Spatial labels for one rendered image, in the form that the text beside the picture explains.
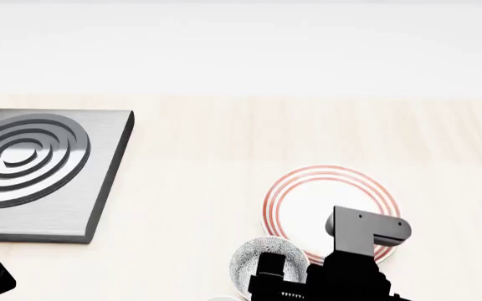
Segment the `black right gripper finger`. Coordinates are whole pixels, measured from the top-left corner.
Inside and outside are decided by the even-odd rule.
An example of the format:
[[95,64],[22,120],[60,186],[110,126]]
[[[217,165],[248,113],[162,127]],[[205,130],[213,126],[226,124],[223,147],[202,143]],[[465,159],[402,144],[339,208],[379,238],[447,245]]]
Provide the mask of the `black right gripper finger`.
[[257,275],[283,276],[286,256],[278,253],[259,255]]

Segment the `black white patterned bowl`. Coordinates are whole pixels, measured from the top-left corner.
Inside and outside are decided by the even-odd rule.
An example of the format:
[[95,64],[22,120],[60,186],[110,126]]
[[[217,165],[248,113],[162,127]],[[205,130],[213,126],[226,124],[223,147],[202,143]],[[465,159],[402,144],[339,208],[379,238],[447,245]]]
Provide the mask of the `black white patterned bowl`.
[[241,245],[233,254],[229,263],[229,276],[233,286],[246,300],[251,300],[249,279],[256,274],[259,255],[277,253],[285,255],[285,280],[305,283],[306,269],[310,261],[305,253],[290,240],[282,237],[256,237]]

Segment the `white plate with red rings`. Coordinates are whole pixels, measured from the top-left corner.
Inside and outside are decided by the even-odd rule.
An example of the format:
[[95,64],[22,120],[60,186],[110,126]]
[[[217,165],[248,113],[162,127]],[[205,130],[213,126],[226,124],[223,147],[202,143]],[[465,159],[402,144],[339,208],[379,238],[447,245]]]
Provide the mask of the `white plate with red rings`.
[[312,263],[332,253],[326,221],[335,206],[400,217],[398,202],[363,172],[333,165],[302,167],[283,175],[265,195],[261,224],[267,235],[290,240]]

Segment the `brushed metal stove burner plate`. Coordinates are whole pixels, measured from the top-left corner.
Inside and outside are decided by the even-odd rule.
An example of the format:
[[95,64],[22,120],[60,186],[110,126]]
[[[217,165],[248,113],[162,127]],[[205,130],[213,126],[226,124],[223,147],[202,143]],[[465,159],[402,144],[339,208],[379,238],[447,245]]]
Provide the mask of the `brushed metal stove burner plate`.
[[0,109],[0,242],[91,242],[130,110]]

